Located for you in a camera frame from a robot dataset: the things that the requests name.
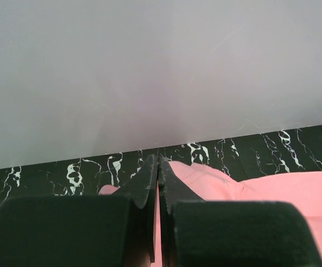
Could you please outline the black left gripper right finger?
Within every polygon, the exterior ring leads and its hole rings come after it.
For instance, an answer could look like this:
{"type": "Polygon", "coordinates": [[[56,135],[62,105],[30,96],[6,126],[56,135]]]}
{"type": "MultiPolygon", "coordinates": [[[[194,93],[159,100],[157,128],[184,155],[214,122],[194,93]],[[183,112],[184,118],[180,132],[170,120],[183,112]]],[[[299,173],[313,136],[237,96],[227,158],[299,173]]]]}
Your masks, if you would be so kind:
{"type": "Polygon", "coordinates": [[[322,266],[299,210],[278,201],[205,201],[158,162],[163,266],[322,266]]]}

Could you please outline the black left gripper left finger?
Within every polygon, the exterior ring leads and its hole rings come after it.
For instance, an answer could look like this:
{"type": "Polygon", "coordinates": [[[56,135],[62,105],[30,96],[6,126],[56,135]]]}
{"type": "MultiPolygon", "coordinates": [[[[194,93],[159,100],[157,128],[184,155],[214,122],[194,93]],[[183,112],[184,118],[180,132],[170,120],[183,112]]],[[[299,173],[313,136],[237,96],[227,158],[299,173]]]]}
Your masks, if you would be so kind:
{"type": "Polygon", "coordinates": [[[149,266],[158,157],[112,194],[40,196],[0,206],[0,266],[149,266]]]}

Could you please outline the pink t-shirt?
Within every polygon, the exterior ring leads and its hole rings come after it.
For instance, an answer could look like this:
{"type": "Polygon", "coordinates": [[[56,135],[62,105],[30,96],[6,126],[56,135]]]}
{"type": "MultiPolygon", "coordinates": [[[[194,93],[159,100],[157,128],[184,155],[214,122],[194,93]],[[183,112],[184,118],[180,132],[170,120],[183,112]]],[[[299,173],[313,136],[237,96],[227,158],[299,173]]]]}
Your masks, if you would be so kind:
{"type": "MultiPolygon", "coordinates": [[[[278,201],[294,205],[307,222],[322,258],[322,171],[290,172],[237,182],[206,165],[169,163],[175,175],[205,201],[278,201]]],[[[152,266],[163,266],[159,201],[157,211],[152,266]]]]}

